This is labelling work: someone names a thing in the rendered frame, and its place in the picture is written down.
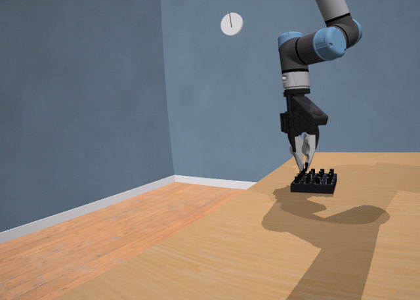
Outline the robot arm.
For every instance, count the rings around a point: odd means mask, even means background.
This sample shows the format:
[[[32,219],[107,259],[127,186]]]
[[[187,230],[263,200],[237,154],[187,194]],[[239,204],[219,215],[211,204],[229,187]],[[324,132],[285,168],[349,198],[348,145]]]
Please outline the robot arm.
[[[309,64],[340,58],[362,38],[362,27],[352,19],[345,0],[316,0],[316,3],[326,28],[306,36],[288,32],[278,37],[284,89],[309,88]],[[311,126],[327,124],[328,116],[308,97],[293,96],[291,105]]]

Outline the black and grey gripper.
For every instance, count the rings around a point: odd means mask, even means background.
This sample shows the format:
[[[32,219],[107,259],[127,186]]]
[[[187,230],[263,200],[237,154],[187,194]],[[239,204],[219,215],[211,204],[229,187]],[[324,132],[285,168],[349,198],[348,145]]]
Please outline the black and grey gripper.
[[[285,92],[285,94],[284,94]],[[283,97],[286,97],[287,112],[294,114],[280,114],[281,131],[287,133],[290,146],[290,152],[295,157],[297,166],[300,171],[303,171],[304,165],[306,172],[310,167],[313,159],[315,150],[319,140],[319,128],[318,125],[311,126],[307,120],[291,105],[293,96],[305,96],[310,94],[309,88],[300,89],[286,89],[283,92]],[[292,94],[293,93],[293,94]],[[304,133],[304,141],[299,135]],[[303,154],[306,156],[306,162],[303,163]]]

